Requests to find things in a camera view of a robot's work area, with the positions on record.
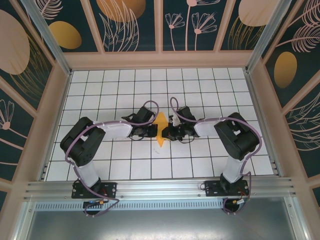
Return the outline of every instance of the black mounting plate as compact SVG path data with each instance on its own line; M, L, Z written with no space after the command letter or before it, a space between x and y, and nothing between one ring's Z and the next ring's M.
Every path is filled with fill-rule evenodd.
M97 197L96 195L89 192L81 182L75 182L72 187L72 199L100 199L100 197ZM100 184L100 191L98 192L98 194L106 196L108 198L115 198L116 193L116 182L102 182Z
M205 181L204 189L202 189L205 190L205 195L207 197L228 197L241 196L241 191L239 190L239 188L245 194L249 194L248 182L246 180L238 180L237 182L235 182L229 193L226 193L225 190L221 187L220 180Z

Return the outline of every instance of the yellow oval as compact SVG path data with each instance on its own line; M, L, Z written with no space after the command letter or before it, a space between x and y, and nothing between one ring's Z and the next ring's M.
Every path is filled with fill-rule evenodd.
M49 28L59 44L65 49L76 49L80 47L82 39L78 30L65 21L55 21L49 25Z
M128 16L126 17L126 11L123 3L135 15L135 18L141 17L146 9L146 0L96 0L100 10L109 19L116 22L129 22Z
M250 27L266 25L278 1L279 0L242 0L239 5L240 21Z
M29 58L30 45L24 27L0 9L0 69L8 74L21 74Z
M274 66L274 81L279 88L286 88L295 78L297 59L291 52L285 51L277 58Z

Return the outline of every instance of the orange triangular object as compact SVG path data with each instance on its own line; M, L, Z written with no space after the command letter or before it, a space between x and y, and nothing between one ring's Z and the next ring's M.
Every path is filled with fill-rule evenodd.
M166 116L163 112L159 112L158 116L154 120L153 124L158 125L158 133L156 135L156 140L158 141L158 144L160 147L164 144L165 139L162 137L162 131L166 127L168 127L168 121L166 119Z

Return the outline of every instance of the white grid floor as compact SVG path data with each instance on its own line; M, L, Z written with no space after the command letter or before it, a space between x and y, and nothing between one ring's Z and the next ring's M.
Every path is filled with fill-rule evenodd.
M179 106L189 106L196 119L239 112L262 134L241 68L75 71L44 180L76 180L59 145L80 118L120 120L153 100L168 120L172 96ZM220 176L227 156L219 138L196 138L187 144L165 141L161 148L155 138L125 138L103 141L93 162L102 180L201 178ZM245 166L246 171L274 174L264 143Z

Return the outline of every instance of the wire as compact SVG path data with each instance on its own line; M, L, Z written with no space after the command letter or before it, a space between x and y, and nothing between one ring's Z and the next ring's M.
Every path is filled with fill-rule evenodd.
M172 103L172 101L173 100L175 100L175 102L176 102L176 109L174 108L174 106L173 106L173 103ZM256 137L258 138L258 140L259 140L259 146L258 146L258 148L254 151L254 152L252 152L252 153L250 153L249 155L247 155L246 156L246 158L245 158L245 160L244 160L244 162L243 162L243 164L242 164L242 166L241 166L241 169L240 169L240 174L241 174L241 176L248 176L249 175L249 195L248 195L248 199L250 198L250 194L251 194L251 172L249 171L249 172L247 172L246 174L244 174L243 172L244 172L244 168L245 168L245 166L246 166L246 164L247 164L247 161L252 157L252 156L254 156L257 152L259 152L260 151L260 149L261 149L261 147L262 147L262 141L261 141L261 136L259 135L259 133L258 133L258 131L253 127L253 126L251 126L250 124L248 124L247 122L245 122L245 121L242 121L242 120L240 120L240 119L237 119L237 118L233 118L233 117L215 117L215 118L208 118L208 119L201 119L201 120L192 120L192 119L188 119L188 118L186 118L186 117L184 117L184 116L181 116L178 112L177 112L177 110L179 109L179 102L178 102L178 100L173 96L173 97L171 97L170 98L170 107L171 107L171 109L173 110L173 112L179 117L179 118L181 118L181 119L183 119L183 120L185 120L185 121L188 121L188 122L190 122L190 123L201 123L201 122L207 122L207 121L224 121L224 120L230 120L230 121L234 121L234 122L238 122L238 123L240 123L240 124L242 124L242 125L245 125L246 127L248 127L248 128L250 128L253 132L254 132L254 134L256 135ZM225 205L226 205L226 201L228 200L228 198L225 198L224 200L223 200L223 208L222 208L222 210L225 212L225 213L233 213L233 214L236 214L235 212L231 212L230 210L228 210L228 209L226 209L225 208ZM245 208L245 205L246 204L244 204L244 206L240 209L240 210L238 210L238 211L236 211L237 213L239 213L239 212L241 212L244 208Z
M88 208L88 207L86 207L86 208L84 209L84 213L86 214L87 217L88 217L88 216L91 216L92 218L94 218L94 217L98 217L98 216L101 216L101 215L105 214L107 211L109 211L109 209L113 208L117 203L119 203L120 200L117 199L117 198L112 198L112 197L107 197L107 196L100 195L100 194L96 193L95 191L92 191L92 190L90 189L90 187L88 187L88 186L86 185L86 183L85 183L85 182L83 181L83 179L81 178L81 176L80 176L80 174L79 174L79 172L78 172L78 170L77 170L77 168L76 168L75 163L74 163L73 161L68 160L68 156L69 156L69 153L70 153L71 149L74 147L74 145L76 144L76 142L77 142L86 132L88 132L90 129L93 129L93 128L95 128L95 127L104 126L104 125L106 125L106 124L122 124L122 123L130 124L130 125L133 125L133 126L145 126L145 125L149 125L149 124L153 123L153 122L156 120L156 118L157 118L157 116L158 116L158 114L159 114L159 105L158 105L158 103L156 103L155 101L148 100L148 101L146 101L146 102L143 104L143 106L145 106L147 103L154 103L154 104L156 105L156 108L157 108L156 114L154 115L154 117L153 117L151 120L149 120L149 121L147 121L147 122L144 122L144 123L133 123L133 122L127 122L127 121L106 121L106 122L95 123L95 124L87 127L86 129L84 129L84 130L73 140L73 142L70 144L69 148L68 148L67 151L65 152L64 160L65 160L67 163L69 163L69 164L71 164L71 165L73 166L74 173L75 173L76 176L78 177L79 181L82 183L82 185L83 185L90 193L92 193L93 195L95 195L95 196L97 196L97 197L99 197L99 198L102 198L102 199L115 201L115 202L114 202L112 205L110 205L107 209L105 209L105 210L103 210L103 211L100 211L100 212L98 212L98 213L95 214L95 215L89 215L89 214L87 213L87 208Z

